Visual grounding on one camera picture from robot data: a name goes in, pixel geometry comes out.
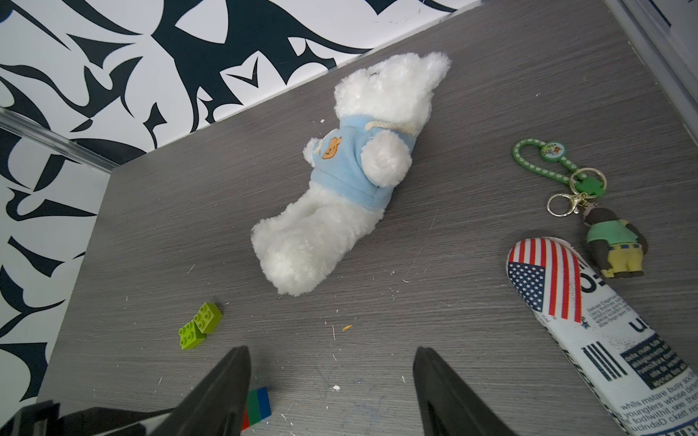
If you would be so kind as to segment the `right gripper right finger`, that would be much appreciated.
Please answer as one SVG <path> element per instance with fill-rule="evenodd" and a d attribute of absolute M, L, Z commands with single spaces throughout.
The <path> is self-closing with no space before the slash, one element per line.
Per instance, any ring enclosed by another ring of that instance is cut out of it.
<path fill-rule="evenodd" d="M 424 434 L 515 435 L 434 349 L 417 349 L 413 376 Z"/>

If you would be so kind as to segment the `red lego brick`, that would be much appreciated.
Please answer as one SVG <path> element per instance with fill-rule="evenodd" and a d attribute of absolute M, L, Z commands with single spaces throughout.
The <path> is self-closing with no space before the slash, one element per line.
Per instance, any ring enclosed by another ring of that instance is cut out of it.
<path fill-rule="evenodd" d="M 245 410 L 243 414 L 242 431 L 248 429 L 250 426 L 248 410 Z"/>

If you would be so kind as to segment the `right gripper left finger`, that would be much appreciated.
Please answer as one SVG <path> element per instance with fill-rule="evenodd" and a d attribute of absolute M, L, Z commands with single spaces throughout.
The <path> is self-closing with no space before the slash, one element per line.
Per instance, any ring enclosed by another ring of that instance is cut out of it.
<path fill-rule="evenodd" d="M 246 346 L 230 350 L 154 431 L 154 435 L 238 435 L 251 380 Z"/>

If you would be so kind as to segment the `small lime lego brick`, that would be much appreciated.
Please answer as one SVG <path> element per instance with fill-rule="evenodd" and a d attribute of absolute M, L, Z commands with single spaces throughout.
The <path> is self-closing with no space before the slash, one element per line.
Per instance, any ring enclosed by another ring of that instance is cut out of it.
<path fill-rule="evenodd" d="M 182 350 L 192 350 L 206 339 L 206 334 L 201 332 L 195 321 L 190 321 L 181 327 L 178 334 Z"/>
<path fill-rule="evenodd" d="M 223 314 L 214 303 L 203 303 L 194 316 L 194 323 L 202 334 L 212 334 Z"/>

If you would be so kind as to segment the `small green lego brick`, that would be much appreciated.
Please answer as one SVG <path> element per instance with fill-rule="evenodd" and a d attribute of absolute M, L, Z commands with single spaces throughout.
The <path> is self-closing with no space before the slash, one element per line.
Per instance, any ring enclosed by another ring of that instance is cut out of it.
<path fill-rule="evenodd" d="M 245 402 L 245 410 L 248 410 L 249 423 L 250 423 L 249 427 L 260 422 L 256 390 L 250 391 L 248 393 L 247 398 L 246 398 L 246 402 Z"/>

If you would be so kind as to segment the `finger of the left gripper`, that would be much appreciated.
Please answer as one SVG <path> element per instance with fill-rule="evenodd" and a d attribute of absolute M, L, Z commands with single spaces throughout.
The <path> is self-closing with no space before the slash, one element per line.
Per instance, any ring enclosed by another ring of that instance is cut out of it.
<path fill-rule="evenodd" d="M 173 409 L 135 412 L 93 407 L 60 417 L 60 404 L 42 401 L 21 408 L 1 427 L 2 435 L 98 435 L 120 432 L 146 435 L 143 426 L 149 419 L 165 419 Z"/>

